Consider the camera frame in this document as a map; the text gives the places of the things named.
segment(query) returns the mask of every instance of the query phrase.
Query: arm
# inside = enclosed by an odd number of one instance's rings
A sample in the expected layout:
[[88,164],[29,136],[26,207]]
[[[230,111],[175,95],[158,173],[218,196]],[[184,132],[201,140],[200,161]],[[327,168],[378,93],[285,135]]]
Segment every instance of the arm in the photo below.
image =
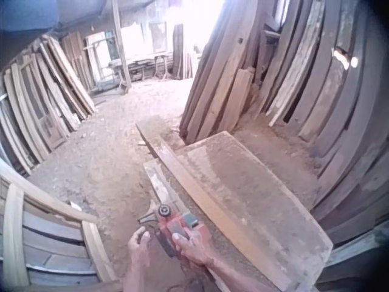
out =
[[231,292],[271,292],[271,288],[243,276],[223,262],[209,242],[202,239],[200,232],[185,229],[189,240],[180,234],[173,234],[176,249],[189,261],[214,271],[227,285]]
[[128,249],[131,254],[131,269],[124,276],[123,292],[145,291],[145,271],[150,265],[147,251],[150,233],[145,232],[145,230],[144,227],[139,228],[128,242]]

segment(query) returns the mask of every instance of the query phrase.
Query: hand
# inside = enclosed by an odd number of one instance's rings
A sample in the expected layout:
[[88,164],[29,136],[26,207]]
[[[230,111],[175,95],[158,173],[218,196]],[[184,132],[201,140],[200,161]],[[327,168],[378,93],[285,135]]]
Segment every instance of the hand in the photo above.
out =
[[135,231],[128,242],[129,253],[131,254],[131,269],[145,269],[150,266],[150,257],[147,250],[147,243],[150,240],[150,233],[142,226]]
[[204,241],[199,231],[184,229],[189,236],[189,240],[178,233],[174,233],[172,236],[177,251],[197,265],[212,266],[216,259],[216,253],[209,242]]

